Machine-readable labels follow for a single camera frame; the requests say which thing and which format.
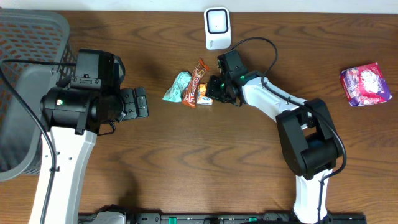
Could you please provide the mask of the mint green wipes pack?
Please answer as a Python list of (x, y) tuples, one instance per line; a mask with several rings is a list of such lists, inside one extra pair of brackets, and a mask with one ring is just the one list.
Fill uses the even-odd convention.
[(175, 78), (172, 86), (165, 92), (163, 100), (173, 103), (180, 103), (183, 100), (183, 94), (190, 83), (191, 75), (189, 72), (180, 72)]

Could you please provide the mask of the brown orange chocolate bar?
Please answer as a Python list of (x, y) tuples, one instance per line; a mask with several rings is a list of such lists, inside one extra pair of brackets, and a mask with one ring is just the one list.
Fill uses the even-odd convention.
[(185, 90), (182, 103), (191, 108), (196, 107), (196, 92), (198, 85), (200, 84), (201, 79), (204, 77), (206, 72), (209, 70), (209, 66), (204, 63), (204, 61), (200, 58), (195, 65), (195, 68), (192, 72), (192, 77), (190, 83)]

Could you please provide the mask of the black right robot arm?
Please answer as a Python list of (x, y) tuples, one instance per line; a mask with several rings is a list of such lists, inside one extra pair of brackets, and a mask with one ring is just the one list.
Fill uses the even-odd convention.
[(347, 162), (326, 103), (290, 95), (258, 71), (236, 78), (212, 75), (206, 95), (222, 103), (248, 104), (276, 122), (284, 160), (296, 178), (294, 214), (302, 223), (322, 223), (328, 180)]

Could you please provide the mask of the small orange snack pack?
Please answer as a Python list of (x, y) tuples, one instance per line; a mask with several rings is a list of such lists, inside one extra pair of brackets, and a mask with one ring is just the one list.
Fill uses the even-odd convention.
[(213, 100), (206, 96), (207, 84), (199, 84), (197, 90), (197, 104), (198, 105), (212, 105)]

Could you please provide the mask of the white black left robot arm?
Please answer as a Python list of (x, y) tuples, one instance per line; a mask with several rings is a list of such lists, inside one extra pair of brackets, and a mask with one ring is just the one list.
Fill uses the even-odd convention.
[(149, 115), (143, 87), (110, 95), (95, 90), (52, 88), (40, 102), (48, 123), (42, 139), (39, 181), (30, 223), (77, 223), (81, 191), (100, 126)]

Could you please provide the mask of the purple pantyliner pack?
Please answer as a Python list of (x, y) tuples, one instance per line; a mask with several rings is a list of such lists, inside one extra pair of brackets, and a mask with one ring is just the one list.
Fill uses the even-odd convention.
[(385, 103), (392, 98), (377, 62), (343, 70), (340, 82), (352, 107)]

